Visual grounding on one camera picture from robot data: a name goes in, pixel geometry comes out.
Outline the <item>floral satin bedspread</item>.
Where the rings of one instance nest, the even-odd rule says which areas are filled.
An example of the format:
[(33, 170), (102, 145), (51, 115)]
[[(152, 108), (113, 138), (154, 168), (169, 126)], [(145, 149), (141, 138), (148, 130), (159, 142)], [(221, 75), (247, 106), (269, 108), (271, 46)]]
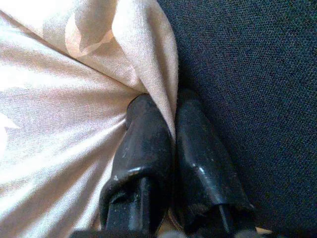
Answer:
[(0, 238), (96, 225), (128, 104), (171, 133), (178, 54), (157, 0), (0, 0)]

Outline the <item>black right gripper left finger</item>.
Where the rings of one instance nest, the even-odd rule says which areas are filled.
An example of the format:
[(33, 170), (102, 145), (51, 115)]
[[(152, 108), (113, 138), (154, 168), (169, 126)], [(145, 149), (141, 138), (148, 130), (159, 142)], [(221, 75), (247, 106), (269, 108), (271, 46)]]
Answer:
[(99, 200), (103, 230), (156, 232), (170, 202), (173, 160), (169, 128), (150, 95), (127, 107), (126, 134)]

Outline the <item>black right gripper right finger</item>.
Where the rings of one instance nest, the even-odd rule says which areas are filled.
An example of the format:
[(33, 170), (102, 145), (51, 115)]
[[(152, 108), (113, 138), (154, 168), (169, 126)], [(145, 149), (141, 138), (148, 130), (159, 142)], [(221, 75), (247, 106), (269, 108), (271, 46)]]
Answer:
[(179, 92), (174, 217), (185, 232), (253, 230), (253, 206), (198, 95)]

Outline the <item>dark blue woven fabric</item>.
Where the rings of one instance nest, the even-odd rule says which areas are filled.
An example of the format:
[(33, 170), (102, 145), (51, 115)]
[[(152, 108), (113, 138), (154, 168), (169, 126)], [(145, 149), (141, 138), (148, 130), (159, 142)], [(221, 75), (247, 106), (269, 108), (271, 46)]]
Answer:
[(256, 225), (317, 238), (317, 0), (158, 0)]

